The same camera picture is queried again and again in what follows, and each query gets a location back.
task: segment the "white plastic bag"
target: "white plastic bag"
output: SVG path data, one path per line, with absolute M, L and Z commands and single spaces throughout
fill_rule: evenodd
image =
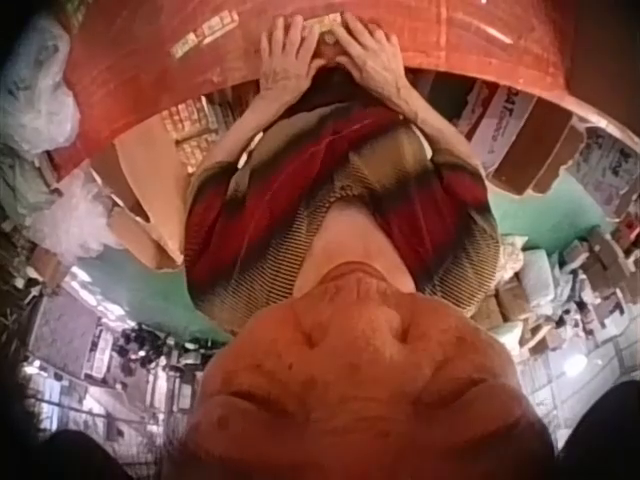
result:
M 80 115 L 62 76 L 69 36 L 52 18 L 35 17 L 0 77 L 0 139 L 26 153 L 69 145 Z
M 524 252 L 524 263 L 519 277 L 533 311 L 546 313 L 551 308 L 551 301 L 556 293 L 547 252 Z
M 496 273 L 496 285 L 502 285 L 522 268 L 524 256 L 522 247 L 529 237 L 503 235 L 500 242 L 500 260 Z
M 95 257 L 104 245 L 120 248 L 107 224 L 110 200 L 85 168 L 74 170 L 59 188 L 63 196 L 30 218 L 28 234 L 34 242 L 67 265 L 78 257 Z

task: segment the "stack of boxes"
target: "stack of boxes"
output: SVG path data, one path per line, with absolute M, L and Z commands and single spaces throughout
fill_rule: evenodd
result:
M 612 235 L 604 234 L 600 228 L 594 228 L 587 238 L 591 254 L 582 264 L 581 269 L 589 280 L 594 293 L 600 298 L 620 290 L 625 301 L 640 301 L 640 264 L 636 248 L 627 251 L 615 242 Z

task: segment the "elderly woman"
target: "elderly woman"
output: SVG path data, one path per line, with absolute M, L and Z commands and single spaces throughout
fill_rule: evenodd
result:
M 398 39 L 345 21 L 335 63 L 380 102 L 285 116 L 326 62 L 316 29 L 279 18 L 260 94 L 195 176 L 188 289 L 237 337 L 168 474 L 543 478 L 549 435 L 466 316 L 499 256 L 480 167 L 407 81 Z

